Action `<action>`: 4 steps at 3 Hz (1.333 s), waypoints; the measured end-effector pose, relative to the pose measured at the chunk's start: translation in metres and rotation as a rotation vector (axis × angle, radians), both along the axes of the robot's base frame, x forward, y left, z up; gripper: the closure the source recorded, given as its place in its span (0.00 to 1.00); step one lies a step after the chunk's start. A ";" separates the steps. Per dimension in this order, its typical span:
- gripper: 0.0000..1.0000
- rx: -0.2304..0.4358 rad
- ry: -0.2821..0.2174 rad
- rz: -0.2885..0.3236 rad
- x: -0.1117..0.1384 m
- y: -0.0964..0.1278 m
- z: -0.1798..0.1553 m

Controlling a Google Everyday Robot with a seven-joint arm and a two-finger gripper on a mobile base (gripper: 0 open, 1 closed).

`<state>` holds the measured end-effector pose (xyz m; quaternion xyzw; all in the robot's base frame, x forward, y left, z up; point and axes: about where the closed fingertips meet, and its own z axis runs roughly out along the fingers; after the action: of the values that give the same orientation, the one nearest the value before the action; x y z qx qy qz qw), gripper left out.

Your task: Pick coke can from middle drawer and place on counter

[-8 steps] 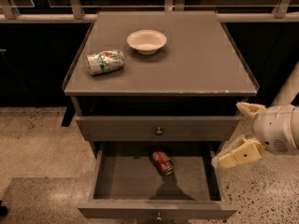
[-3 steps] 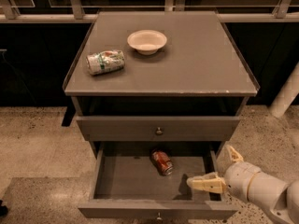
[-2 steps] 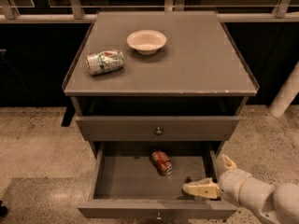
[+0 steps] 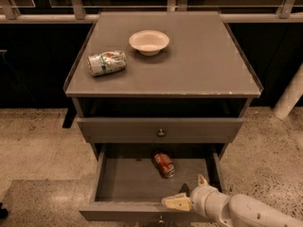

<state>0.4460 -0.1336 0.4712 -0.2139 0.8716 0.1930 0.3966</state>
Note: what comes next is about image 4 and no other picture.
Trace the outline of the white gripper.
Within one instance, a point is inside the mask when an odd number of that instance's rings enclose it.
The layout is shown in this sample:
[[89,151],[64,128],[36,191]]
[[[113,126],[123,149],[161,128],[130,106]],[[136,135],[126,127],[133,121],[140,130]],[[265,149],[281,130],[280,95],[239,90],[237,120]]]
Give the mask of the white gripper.
[[162,204],[168,209],[180,211],[190,211],[192,204],[197,214],[216,222],[220,227],[231,227],[228,209],[230,197],[208,185],[202,174],[198,175],[198,185],[191,192],[190,198],[185,193],[180,193],[165,197],[162,199]]

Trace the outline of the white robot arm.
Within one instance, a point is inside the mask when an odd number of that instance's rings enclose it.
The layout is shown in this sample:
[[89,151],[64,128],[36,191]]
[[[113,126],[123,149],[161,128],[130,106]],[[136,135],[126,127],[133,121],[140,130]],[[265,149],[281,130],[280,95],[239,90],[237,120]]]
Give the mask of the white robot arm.
[[165,197],[168,208],[198,215],[216,222],[220,227],[303,227],[303,221],[288,216],[262,201],[244,194],[228,196],[211,186],[202,174],[198,185],[187,195]]

